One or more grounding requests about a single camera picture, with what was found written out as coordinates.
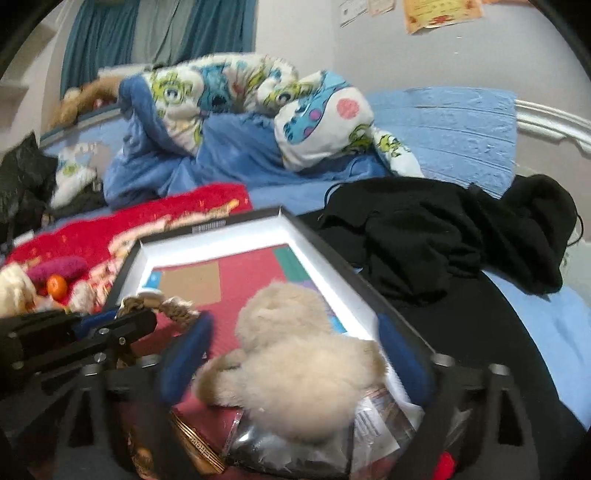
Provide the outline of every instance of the blue blanket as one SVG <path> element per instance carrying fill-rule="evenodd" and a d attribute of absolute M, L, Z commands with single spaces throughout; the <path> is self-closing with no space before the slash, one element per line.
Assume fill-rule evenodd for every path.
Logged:
<path fill-rule="evenodd" d="M 104 178 L 105 199 L 111 208 L 213 182 L 242 183 L 252 190 L 311 181 L 361 180 L 387 173 L 375 154 L 348 155 L 297 173 L 288 171 L 274 137 L 273 120 L 257 113 L 210 116 L 203 124 L 203 142 L 192 156 L 170 139 L 155 114 L 145 82 L 128 79 L 121 85 L 119 102 L 124 115 L 129 116 L 129 126 L 123 148 Z"/>

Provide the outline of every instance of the stuffed animal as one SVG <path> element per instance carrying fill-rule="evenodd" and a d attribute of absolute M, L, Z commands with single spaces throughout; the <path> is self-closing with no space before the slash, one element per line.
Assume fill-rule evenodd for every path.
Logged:
<path fill-rule="evenodd" d="M 0 317 L 27 312 L 35 299 L 35 285 L 16 263 L 0 270 Z"/>
<path fill-rule="evenodd" d="M 91 112 L 98 99 L 117 100 L 119 84 L 124 77 L 104 77 L 83 86 L 82 91 L 69 89 L 59 104 L 49 127 L 69 127 L 78 115 Z"/>
<path fill-rule="evenodd" d="M 208 405 L 248 410 L 287 440 L 319 442 L 350 425 L 387 370 L 376 342 L 332 333 L 322 298 L 295 284 L 257 293 L 236 335 L 243 348 L 203 365 L 193 392 Z"/>

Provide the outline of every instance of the black bag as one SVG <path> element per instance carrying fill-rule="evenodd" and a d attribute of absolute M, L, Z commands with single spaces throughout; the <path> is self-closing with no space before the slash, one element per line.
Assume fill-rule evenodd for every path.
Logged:
<path fill-rule="evenodd" d="M 0 244 L 41 226 L 56 186 L 57 158 L 44 155 L 35 133 L 4 155 L 0 164 Z"/>

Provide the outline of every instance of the teddy bear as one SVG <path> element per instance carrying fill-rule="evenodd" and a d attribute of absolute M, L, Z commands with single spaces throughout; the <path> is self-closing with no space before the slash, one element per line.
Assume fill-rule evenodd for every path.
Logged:
<path fill-rule="evenodd" d="M 91 112 L 97 100 L 116 101 L 119 96 L 119 84 L 124 77 L 103 77 L 82 87 L 69 89 L 57 107 L 49 128 L 70 127 L 78 115 Z"/>
<path fill-rule="evenodd" d="M 192 390 L 211 406 L 241 407 L 287 440 L 316 443 L 353 422 L 387 365 L 377 342 L 334 333 L 310 288 L 273 283 L 240 311 L 241 348 L 206 362 Z"/>

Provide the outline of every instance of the poster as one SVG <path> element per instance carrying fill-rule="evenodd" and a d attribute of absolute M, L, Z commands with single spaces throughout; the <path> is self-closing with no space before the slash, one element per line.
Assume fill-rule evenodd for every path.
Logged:
<path fill-rule="evenodd" d="M 395 6 L 396 0 L 368 0 L 368 10 L 372 17 L 389 12 Z"/>
<path fill-rule="evenodd" d="M 339 5 L 340 26 L 350 24 L 368 10 L 367 0 L 346 0 Z"/>
<path fill-rule="evenodd" d="M 404 0 L 404 22 L 408 33 L 480 17 L 480 0 Z"/>

